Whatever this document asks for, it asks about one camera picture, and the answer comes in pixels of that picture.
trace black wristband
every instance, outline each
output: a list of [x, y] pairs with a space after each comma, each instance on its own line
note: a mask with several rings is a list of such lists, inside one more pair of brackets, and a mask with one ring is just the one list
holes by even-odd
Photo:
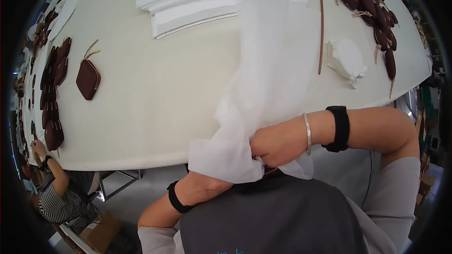
[[47, 165], [47, 161], [52, 158], [50, 155], [45, 155], [44, 161], [42, 161], [42, 166], [39, 168], [41, 172], [44, 172], [49, 166]]
[[171, 205], [174, 207], [174, 209], [176, 209], [181, 214], [185, 214], [186, 212], [190, 211], [194, 206], [184, 206], [179, 201], [179, 199], [177, 199], [176, 192], [174, 191], [174, 186], [176, 186], [177, 182], [178, 180], [170, 184], [166, 190], [168, 190], [169, 201], [171, 202]]
[[325, 110], [331, 111], [335, 117], [336, 133], [334, 142], [322, 145], [326, 150], [339, 152], [348, 149], [348, 136], [350, 134], [350, 122], [348, 120], [347, 107], [329, 106]]

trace silver bangle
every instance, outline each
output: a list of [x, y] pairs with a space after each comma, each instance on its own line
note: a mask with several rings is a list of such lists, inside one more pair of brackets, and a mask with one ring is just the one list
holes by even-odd
[[308, 134], [308, 149], [306, 150], [306, 155], [310, 155], [311, 154], [311, 146], [312, 146], [312, 142], [311, 142], [311, 129], [309, 128], [309, 122], [308, 122], [308, 116], [306, 115], [305, 112], [303, 112], [303, 117], [305, 119], [305, 124], [306, 124], [306, 132]]

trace hand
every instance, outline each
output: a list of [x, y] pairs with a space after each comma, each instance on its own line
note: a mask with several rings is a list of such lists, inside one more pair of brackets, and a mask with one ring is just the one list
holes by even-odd
[[252, 156], [260, 156], [270, 167], [297, 159], [308, 147], [303, 116], [256, 131], [250, 142]]
[[182, 205], [195, 206], [198, 203], [211, 200], [232, 186], [232, 183], [190, 171], [188, 175], [176, 183], [174, 191]]
[[40, 140], [32, 141], [31, 148], [41, 157], [44, 157], [44, 155], [46, 155], [47, 153], [46, 147]]

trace gray sleeve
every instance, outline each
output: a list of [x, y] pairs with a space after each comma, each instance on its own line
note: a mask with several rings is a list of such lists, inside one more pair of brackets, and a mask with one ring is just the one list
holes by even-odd
[[143, 254], [175, 254], [175, 228], [142, 226], [138, 229]]
[[[376, 252], [394, 252], [394, 249], [390, 250], [394, 246], [397, 253], [403, 249], [410, 233], [411, 224], [415, 219], [419, 175], [420, 161], [418, 158], [398, 159], [381, 170], [372, 180], [363, 210], [360, 210], [355, 204], [351, 204], [351, 200], [349, 200], [369, 247], [378, 246]], [[381, 243], [387, 239], [386, 236], [391, 240], [393, 246]]]

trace wooden stick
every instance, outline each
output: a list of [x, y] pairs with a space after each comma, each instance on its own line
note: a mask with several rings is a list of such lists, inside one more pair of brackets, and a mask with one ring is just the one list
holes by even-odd
[[323, 0], [320, 0], [320, 18], [321, 18], [321, 36], [320, 36], [320, 62], [319, 62], [319, 74], [322, 71], [322, 59], [323, 59]]

